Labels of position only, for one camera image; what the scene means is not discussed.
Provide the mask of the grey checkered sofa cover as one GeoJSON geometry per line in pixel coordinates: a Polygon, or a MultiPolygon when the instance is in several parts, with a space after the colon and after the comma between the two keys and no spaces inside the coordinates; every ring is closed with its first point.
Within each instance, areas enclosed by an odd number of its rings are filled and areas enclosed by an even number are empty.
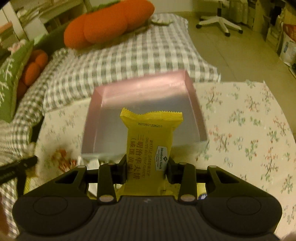
{"type": "Polygon", "coordinates": [[[194,82],[219,82],[218,69],[196,50],[188,21],[175,14],[154,14],[156,24],[105,45],[76,51],[63,47],[20,101],[14,119],[1,124],[1,164],[19,160],[44,114],[89,97],[95,87],[146,74],[185,69],[194,82]]]}

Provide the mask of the red white snack packet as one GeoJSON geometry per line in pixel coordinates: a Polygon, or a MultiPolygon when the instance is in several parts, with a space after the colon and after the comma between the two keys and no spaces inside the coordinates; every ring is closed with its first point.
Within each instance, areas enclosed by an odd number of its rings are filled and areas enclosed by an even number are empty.
{"type": "Polygon", "coordinates": [[[77,166],[77,160],[72,159],[65,149],[55,150],[51,156],[51,161],[63,173],[66,173],[77,166]]]}

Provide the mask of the large orange pumpkin cushion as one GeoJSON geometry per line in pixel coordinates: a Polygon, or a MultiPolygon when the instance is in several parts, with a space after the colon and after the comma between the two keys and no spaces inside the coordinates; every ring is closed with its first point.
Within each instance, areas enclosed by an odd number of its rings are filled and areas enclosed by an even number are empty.
{"type": "Polygon", "coordinates": [[[109,42],[142,27],[153,13],[150,1],[113,2],[72,20],[64,32],[64,44],[80,50],[109,42]]]}

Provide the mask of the white office chair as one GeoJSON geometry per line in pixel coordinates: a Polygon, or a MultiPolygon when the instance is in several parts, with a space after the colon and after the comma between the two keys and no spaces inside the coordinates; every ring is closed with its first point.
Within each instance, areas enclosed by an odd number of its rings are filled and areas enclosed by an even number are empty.
{"type": "Polygon", "coordinates": [[[243,29],[239,25],[236,25],[233,22],[222,17],[223,1],[217,1],[217,3],[218,3],[217,14],[215,16],[201,16],[199,23],[196,24],[196,28],[200,29],[201,27],[204,27],[204,26],[218,24],[226,37],[230,37],[231,35],[227,26],[236,30],[240,34],[243,34],[243,29]]]}

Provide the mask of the floral tablecloth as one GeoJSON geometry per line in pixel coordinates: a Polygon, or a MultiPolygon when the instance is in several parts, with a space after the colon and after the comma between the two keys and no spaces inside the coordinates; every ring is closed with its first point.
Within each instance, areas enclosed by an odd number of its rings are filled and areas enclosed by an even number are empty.
{"type": "MultiPolygon", "coordinates": [[[[199,169],[216,165],[276,197],[282,218],[275,231],[284,237],[295,231],[295,139],[274,95],[265,83],[195,84],[208,140],[173,147],[171,157],[199,169]]],[[[90,99],[46,113],[38,137],[36,169],[28,180],[32,190],[63,173],[53,154],[63,149],[79,165],[96,169],[101,161],[120,156],[81,158],[84,123],[90,99]]]]}

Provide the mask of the small orange pumpkin cushion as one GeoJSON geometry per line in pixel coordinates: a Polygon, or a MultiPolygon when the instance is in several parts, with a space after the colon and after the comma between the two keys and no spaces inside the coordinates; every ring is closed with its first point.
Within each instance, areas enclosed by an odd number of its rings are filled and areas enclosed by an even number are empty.
{"type": "Polygon", "coordinates": [[[27,90],[38,79],[38,77],[41,75],[42,71],[48,64],[48,61],[48,54],[41,49],[34,50],[31,53],[29,61],[26,64],[22,76],[18,82],[16,93],[17,101],[20,101],[23,98],[27,90]]]}

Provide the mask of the green snowflake pillow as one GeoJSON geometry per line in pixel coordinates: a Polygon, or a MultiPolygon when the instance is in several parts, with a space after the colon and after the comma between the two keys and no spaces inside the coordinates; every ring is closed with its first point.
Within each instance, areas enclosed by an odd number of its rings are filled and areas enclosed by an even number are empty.
{"type": "Polygon", "coordinates": [[[1,65],[1,121],[10,123],[16,110],[16,92],[22,72],[29,61],[34,41],[23,40],[1,65]]]}

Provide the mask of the yellow waffle sandwich packet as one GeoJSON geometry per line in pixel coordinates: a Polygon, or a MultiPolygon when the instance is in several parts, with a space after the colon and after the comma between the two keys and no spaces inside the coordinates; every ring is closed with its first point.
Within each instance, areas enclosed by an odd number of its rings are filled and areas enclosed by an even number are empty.
{"type": "Polygon", "coordinates": [[[127,180],[117,194],[158,196],[166,193],[165,170],[175,129],[183,113],[151,111],[136,114],[127,108],[120,113],[128,129],[126,142],[127,180]]]}

